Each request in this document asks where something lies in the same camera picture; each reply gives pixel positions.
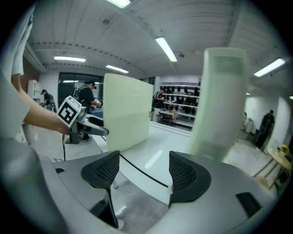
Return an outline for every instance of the person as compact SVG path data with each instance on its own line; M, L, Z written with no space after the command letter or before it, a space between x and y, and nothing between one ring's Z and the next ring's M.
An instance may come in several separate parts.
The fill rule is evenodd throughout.
M43 102L43 107L46 106L47 110L51 110L50 106L50 94L46 90L42 90L42 95L44 95L44 102Z
M162 108L164 97L163 94L165 93L163 87L160 87L160 91L156 93L154 96L154 116L153 119L156 122L157 121L157 112Z
M270 112L264 115L264 117L262 118L258 138L256 141L257 148L262 148L264 142L266 141L266 138L271 135L272 130L274 129L274 124L274 111L270 110Z
M0 99L0 109L5 110L0 114L0 135L3 138L17 140L17 136L23 134L23 121L69 134L68 127L58 115L42 108L21 86L23 52L33 26L34 7L32 5L17 22L0 54L0 93L5 97Z
M87 114L90 114L91 105L95 105L97 107L102 107L100 102L96 102L92 90L96 89L95 82L93 80L88 80L84 82L84 85L79 88L78 93L78 102L82 104L82 106L86 107ZM82 138L83 142L89 141L91 137L88 134L85 134Z

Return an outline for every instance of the fluorescent light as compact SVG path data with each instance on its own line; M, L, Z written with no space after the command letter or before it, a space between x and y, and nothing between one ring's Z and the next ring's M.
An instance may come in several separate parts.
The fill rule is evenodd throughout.
M168 45L168 43L166 42L165 38L160 37L156 39L156 42L159 44L159 46L163 49L163 51L165 52L165 54L168 56L169 60L171 62L177 62L177 59L173 53L173 51L171 50L170 46Z
M282 66L284 63L285 63L285 60L279 58L276 61L274 61L271 64L269 64L266 67L264 67L263 69L261 69L258 72L256 72L255 75L258 76L258 77L263 76L263 75L275 70L276 68Z
M69 61L77 61L77 62L85 62L84 58L73 58L73 57L62 57L62 56L55 56L55 60L69 60Z
M131 3L129 0L106 0L106 1L118 6L119 8L124 8Z
M120 72L123 72L123 73L129 73L129 71L123 70L121 68L116 68L116 67L111 66L111 65L107 65L106 68L110 68L110 69L113 69L113 70L116 70L116 71L120 71Z

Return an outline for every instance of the table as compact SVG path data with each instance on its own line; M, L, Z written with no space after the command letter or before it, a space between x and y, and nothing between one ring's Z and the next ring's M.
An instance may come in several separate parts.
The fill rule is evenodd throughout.
M168 111L158 111L158 114L159 114L159 117L160 117L158 119L158 122L162 121L162 120L167 120L168 124L170 124L174 119L174 114L171 113L171 112L168 112Z
M272 157L272 159L260 170L258 171L253 177L259 182L261 183L264 187L266 187L268 190L271 190L271 188L274 186L276 180L278 179L279 175L284 171L284 170L288 170L288 171L292 171L292 166L290 164L290 162L285 158L285 156L280 156L280 154L272 149L272 148L268 148L267 149L268 154ZM268 167L269 164L271 164L271 162L275 161L275 165L272 167L272 169L270 169L270 171L265 175L265 176L260 176L259 174ZM271 185L268 184L266 178L267 176L276 168L277 165L280 165L281 168L276 176L276 178L274 179L273 183Z
M90 110L90 113L98 118L103 118L103 109L96 108L95 110Z

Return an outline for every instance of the white sleeve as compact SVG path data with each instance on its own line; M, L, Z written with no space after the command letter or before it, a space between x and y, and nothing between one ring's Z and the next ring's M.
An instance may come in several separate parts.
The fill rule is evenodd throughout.
M0 70L0 136L15 138L29 111L29 105L20 98L17 90L8 79L2 79Z
M23 18L23 22L22 22L23 33L18 43L17 49L15 51L11 75L14 75L14 74L23 75L23 64L22 64L23 52L24 52L27 39L29 37L29 34L33 26L33 11L34 11L34 6L27 11L26 15Z
M11 75L15 75L15 74L23 75L23 64L22 64L23 52L24 52L24 48L27 43L27 39L28 39L29 34L31 32L32 26L33 25L31 24L30 26L27 27L25 33L23 34L23 36L18 44L18 47L15 51Z

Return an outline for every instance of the hand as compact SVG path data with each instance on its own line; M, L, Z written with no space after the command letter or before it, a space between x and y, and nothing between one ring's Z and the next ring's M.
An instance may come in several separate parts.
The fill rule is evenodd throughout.
M55 131L64 135L69 135L69 128L57 117L57 115L55 119L55 126Z

